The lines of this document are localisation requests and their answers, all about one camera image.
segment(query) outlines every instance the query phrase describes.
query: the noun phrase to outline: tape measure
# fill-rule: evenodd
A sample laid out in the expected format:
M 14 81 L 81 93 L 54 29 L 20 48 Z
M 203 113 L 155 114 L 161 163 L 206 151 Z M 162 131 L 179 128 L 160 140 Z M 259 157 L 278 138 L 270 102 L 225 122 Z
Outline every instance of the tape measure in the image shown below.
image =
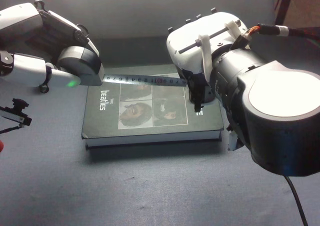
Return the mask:
M 105 74 L 102 81 L 128 85 L 187 86 L 187 81 L 185 79 L 156 75 Z

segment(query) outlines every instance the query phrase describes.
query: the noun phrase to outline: red object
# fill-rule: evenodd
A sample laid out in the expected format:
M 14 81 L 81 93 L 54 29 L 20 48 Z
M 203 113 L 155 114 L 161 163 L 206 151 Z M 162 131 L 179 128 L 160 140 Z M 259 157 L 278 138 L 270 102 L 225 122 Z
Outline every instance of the red object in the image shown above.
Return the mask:
M 1 151 L 4 149 L 4 143 L 0 140 L 0 153 L 1 153 Z

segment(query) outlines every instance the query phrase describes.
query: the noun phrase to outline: robotic hand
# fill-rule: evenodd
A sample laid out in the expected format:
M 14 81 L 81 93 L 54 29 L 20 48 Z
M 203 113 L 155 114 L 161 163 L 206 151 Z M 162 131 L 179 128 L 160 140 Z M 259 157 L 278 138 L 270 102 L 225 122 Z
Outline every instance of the robotic hand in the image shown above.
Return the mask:
M 41 0 L 4 9 L 0 11 L 0 78 L 39 87 L 42 93 L 51 86 L 100 86 L 104 67 L 88 35 L 83 25 L 47 11 Z M 6 51 L 19 42 L 47 53 L 51 62 Z
M 188 83 L 195 111 L 218 98 L 228 130 L 237 134 L 252 159 L 269 172 L 308 176 L 320 172 L 320 76 L 266 62 L 248 47 L 253 33 L 314 34 L 259 24 L 247 30 L 237 17 L 212 10 L 181 28 L 169 29 L 167 48 L 181 78 Z

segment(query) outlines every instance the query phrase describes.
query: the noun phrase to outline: green led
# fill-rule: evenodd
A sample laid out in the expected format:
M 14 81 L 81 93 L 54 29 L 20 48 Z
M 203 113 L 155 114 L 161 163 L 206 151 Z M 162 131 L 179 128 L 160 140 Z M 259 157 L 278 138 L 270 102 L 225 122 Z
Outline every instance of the green led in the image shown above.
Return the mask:
M 78 82 L 75 81 L 75 80 L 72 80 L 66 86 L 72 88 L 72 87 L 75 87 L 77 85 L 78 85 Z

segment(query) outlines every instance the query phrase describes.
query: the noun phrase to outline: book cover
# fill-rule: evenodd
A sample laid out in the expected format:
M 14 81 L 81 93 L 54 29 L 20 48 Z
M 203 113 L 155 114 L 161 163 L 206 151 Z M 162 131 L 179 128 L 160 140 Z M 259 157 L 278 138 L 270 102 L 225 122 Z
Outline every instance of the book cover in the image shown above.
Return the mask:
M 173 65 L 108 68 L 106 73 L 179 77 Z M 88 88 L 82 138 L 88 147 L 218 139 L 223 128 L 218 100 L 195 113 L 186 87 L 104 82 Z

